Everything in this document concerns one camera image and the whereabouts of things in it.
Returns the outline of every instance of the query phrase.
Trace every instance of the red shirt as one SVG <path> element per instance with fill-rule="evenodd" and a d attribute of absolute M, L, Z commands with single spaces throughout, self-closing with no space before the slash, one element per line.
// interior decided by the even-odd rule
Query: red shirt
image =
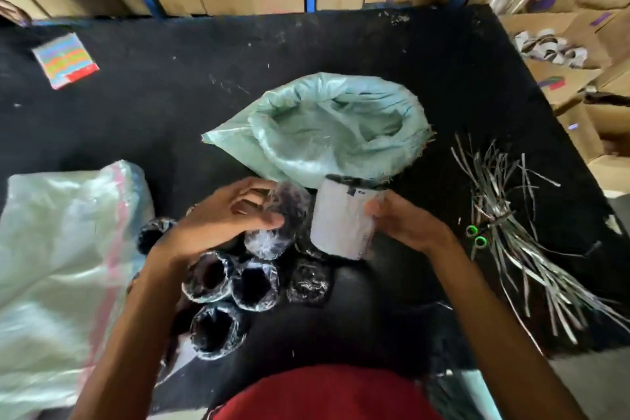
<path fill-rule="evenodd" d="M 264 378 L 214 420 L 441 420 L 421 390 L 388 370 L 319 365 Z"/>

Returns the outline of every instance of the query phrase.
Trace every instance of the left hand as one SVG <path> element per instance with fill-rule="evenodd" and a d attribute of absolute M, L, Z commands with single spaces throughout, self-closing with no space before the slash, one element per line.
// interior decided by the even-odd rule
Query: left hand
<path fill-rule="evenodd" d="M 284 217 L 261 211 L 265 195 L 256 189 L 273 189 L 275 181 L 249 177 L 217 189 L 171 229 L 156 245 L 174 259 L 187 259 L 238 236 L 244 231 L 279 228 Z"/>

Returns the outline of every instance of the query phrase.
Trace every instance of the person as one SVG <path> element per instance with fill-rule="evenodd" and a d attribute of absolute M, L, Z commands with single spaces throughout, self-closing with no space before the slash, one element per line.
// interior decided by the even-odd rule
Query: person
<path fill-rule="evenodd" d="M 149 253 L 71 420 L 146 418 L 159 361 L 188 266 L 201 251 L 246 230 L 282 225 L 254 207 L 275 183 L 246 178 L 218 189 Z M 366 204 L 376 228 L 424 252 L 451 301 L 504 420 L 584 420 L 577 402 L 495 297 L 447 225 L 392 191 Z M 439 416 L 410 380 L 393 372 L 315 366 L 272 375 L 213 412 L 216 420 L 406 418 Z"/>

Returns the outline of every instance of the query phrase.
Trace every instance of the white plastic sack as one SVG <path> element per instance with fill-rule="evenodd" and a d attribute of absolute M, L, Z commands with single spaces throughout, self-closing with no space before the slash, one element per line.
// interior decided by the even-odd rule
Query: white plastic sack
<path fill-rule="evenodd" d="M 9 178 L 0 218 L 0 418 L 71 406 L 144 263 L 137 166 Z"/>
<path fill-rule="evenodd" d="M 402 85 L 317 73 L 265 92 L 202 140 L 261 177 L 318 188 L 327 174 L 387 181 L 431 135 L 418 98 Z"/>

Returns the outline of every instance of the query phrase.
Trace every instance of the black tabletop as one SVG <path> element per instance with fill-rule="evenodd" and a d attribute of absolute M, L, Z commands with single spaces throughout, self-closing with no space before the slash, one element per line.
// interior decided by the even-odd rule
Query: black tabletop
<path fill-rule="evenodd" d="M 100 71 L 55 91 L 30 49 L 69 31 Z M 11 28 L 0 31 L 0 54 L 1 177 L 100 169 L 123 158 L 144 169 L 156 212 L 173 217 L 249 174 L 200 136 L 265 90 L 316 72 L 401 83 L 436 136 L 394 189 L 463 235 L 470 186 L 450 153 L 454 135 L 470 136 L 475 150 L 496 140 L 515 157 L 525 153 L 531 169 L 561 184 L 539 183 L 540 242 L 574 254 L 601 244 L 588 257 L 550 257 L 596 294 L 628 300 L 630 243 L 607 227 L 612 209 L 487 6 Z M 421 255 L 387 239 L 375 251 L 372 271 L 395 305 L 444 299 Z M 479 262 L 503 297 L 493 260 L 486 253 Z M 630 345 L 596 315 L 579 346 L 553 337 L 544 294 L 535 289 L 531 298 L 528 325 L 550 356 Z"/>

